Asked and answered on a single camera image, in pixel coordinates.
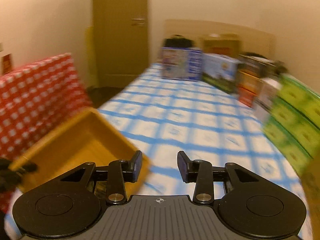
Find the gold plastic tray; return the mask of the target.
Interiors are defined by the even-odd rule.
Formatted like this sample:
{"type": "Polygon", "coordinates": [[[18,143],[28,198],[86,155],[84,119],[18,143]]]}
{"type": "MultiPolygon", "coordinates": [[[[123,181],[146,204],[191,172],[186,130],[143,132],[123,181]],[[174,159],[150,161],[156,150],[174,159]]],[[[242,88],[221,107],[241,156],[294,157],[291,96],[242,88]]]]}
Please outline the gold plastic tray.
{"type": "Polygon", "coordinates": [[[18,186],[25,193],[85,162],[107,166],[114,160],[131,159],[137,150],[96,109],[86,108],[31,146],[10,169],[15,171],[29,161],[38,166],[18,186]]]}

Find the blue white checked bedsheet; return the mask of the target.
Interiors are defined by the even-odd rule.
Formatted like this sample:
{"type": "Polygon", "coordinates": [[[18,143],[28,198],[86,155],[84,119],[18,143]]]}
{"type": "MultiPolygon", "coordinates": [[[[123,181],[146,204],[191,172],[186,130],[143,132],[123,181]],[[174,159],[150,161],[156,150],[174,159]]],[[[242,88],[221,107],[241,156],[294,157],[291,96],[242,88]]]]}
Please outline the blue white checked bedsheet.
{"type": "Polygon", "coordinates": [[[293,168],[261,131],[247,106],[203,82],[165,80],[147,69],[99,108],[152,163],[141,194],[192,194],[178,175],[177,153],[220,166],[236,161],[304,198],[293,168]]]}

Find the red white checked cloth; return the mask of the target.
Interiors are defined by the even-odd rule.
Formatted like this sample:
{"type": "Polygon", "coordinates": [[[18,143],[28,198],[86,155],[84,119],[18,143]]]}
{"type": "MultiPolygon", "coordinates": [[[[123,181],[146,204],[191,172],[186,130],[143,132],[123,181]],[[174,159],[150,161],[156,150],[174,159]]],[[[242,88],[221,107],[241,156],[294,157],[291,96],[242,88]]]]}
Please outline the red white checked cloth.
{"type": "Polygon", "coordinates": [[[92,105],[70,53],[1,76],[1,157],[15,161],[68,118],[92,105]]]}

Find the red gift box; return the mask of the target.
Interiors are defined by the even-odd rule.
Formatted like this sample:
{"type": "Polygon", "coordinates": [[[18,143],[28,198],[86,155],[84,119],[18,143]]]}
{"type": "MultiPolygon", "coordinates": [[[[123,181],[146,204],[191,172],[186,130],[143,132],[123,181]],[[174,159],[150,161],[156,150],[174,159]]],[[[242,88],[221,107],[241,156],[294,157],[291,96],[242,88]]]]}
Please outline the red gift box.
{"type": "Polygon", "coordinates": [[[252,107],[253,105],[253,101],[256,98],[256,94],[253,93],[252,91],[249,91],[245,88],[239,87],[238,88],[238,100],[239,102],[243,103],[244,105],[248,106],[248,107],[252,107]]]}

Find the cow picture milk box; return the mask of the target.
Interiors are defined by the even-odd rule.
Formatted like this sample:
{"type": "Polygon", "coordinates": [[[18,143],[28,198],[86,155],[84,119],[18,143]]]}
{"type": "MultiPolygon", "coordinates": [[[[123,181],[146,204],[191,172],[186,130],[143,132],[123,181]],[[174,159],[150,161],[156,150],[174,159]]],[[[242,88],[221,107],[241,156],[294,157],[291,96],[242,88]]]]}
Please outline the cow picture milk box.
{"type": "Polygon", "coordinates": [[[235,90],[237,71],[241,64],[240,60],[226,55],[204,53],[202,81],[232,94],[235,90]]]}

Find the blue milk carton box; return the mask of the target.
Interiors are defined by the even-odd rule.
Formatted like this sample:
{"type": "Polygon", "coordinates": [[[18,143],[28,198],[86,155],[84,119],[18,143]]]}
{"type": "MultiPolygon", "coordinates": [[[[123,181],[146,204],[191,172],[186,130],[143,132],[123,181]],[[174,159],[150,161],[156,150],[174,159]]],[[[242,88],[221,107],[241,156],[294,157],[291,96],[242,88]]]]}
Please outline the blue milk carton box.
{"type": "Polygon", "coordinates": [[[203,51],[200,48],[161,48],[161,77],[200,81],[203,51]]]}

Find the orange gift box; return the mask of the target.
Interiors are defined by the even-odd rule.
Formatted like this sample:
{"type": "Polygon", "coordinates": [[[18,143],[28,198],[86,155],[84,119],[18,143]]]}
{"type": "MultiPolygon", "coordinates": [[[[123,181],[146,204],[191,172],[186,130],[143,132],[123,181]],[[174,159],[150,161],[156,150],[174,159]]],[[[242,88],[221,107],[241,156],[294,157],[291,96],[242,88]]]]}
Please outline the orange gift box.
{"type": "Polygon", "coordinates": [[[258,94],[261,89],[262,80],[246,72],[238,71],[238,87],[258,94]]]}

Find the white portrait box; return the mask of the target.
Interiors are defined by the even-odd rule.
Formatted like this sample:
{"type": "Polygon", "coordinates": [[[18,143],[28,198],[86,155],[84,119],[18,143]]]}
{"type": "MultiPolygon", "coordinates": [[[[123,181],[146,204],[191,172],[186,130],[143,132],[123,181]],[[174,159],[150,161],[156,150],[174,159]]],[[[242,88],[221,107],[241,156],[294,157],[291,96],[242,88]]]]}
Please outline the white portrait box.
{"type": "Polygon", "coordinates": [[[261,88],[258,96],[254,99],[252,109],[253,115],[260,121],[265,122],[270,116],[273,100],[281,89],[278,80],[264,77],[261,80],[261,88]]]}

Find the green tissue pack bundle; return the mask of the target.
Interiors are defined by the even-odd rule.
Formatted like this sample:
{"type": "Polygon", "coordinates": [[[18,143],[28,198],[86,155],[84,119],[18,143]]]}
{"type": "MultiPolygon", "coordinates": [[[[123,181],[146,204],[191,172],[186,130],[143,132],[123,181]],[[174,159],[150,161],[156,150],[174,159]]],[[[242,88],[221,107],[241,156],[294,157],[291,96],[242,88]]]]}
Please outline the green tissue pack bundle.
{"type": "Polygon", "coordinates": [[[263,133],[300,176],[319,153],[319,93],[290,74],[280,84],[263,133]]]}

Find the dark top gift box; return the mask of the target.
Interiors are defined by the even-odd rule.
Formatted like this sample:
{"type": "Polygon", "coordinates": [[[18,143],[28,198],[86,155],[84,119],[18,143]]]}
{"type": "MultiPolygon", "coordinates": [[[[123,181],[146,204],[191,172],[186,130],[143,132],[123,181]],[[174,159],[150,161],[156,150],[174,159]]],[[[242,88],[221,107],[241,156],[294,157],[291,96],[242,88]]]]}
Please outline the dark top gift box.
{"type": "Polygon", "coordinates": [[[276,73],[276,65],[273,61],[256,56],[239,55],[242,62],[240,71],[258,78],[270,77],[276,73]]]}

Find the black bag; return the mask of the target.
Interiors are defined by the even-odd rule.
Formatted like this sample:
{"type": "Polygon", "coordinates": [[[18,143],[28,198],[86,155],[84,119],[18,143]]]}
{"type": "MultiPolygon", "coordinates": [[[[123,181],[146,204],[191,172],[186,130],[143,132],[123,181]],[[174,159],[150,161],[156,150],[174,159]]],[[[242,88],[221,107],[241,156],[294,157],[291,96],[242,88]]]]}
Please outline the black bag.
{"type": "Polygon", "coordinates": [[[163,47],[166,48],[191,48],[193,46],[193,40],[185,38],[182,35],[172,35],[172,37],[166,38],[163,43],[163,47]]]}

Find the large cardboard box right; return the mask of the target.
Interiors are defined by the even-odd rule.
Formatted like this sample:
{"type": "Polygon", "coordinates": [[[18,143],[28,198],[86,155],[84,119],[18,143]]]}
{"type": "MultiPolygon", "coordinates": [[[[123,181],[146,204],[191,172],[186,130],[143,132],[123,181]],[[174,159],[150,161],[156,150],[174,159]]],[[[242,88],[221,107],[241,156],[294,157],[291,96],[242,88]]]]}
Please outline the large cardboard box right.
{"type": "Polygon", "coordinates": [[[319,239],[320,226],[320,158],[319,154],[310,162],[301,176],[301,182],[308,202],[313,239],[319,239]]]}

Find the brown cardboard box rear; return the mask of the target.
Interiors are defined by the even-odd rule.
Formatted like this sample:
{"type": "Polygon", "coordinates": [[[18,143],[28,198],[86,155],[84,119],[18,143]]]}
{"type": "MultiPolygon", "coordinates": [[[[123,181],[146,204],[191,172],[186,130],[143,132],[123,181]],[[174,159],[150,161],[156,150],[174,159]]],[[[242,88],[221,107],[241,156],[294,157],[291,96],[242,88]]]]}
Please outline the brown cardboard box rear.
{"type": "Polygon", "coordinates": [[[238,58],[241,40],[237,34],[209,34],[201,37],[201,47],[204,53],[238,58]]]}

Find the brown wooden door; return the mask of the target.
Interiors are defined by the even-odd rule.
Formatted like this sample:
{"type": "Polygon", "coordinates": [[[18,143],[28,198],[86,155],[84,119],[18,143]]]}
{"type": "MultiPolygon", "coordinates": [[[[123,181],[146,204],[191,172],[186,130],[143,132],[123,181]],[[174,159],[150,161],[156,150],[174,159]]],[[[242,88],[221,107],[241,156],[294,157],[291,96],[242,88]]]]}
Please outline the brown wooden door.
{"type": "Polygon", "coordinates": [[[93,0],[100,87],[124,88],[149,66],[148,0],[93,0]]]}

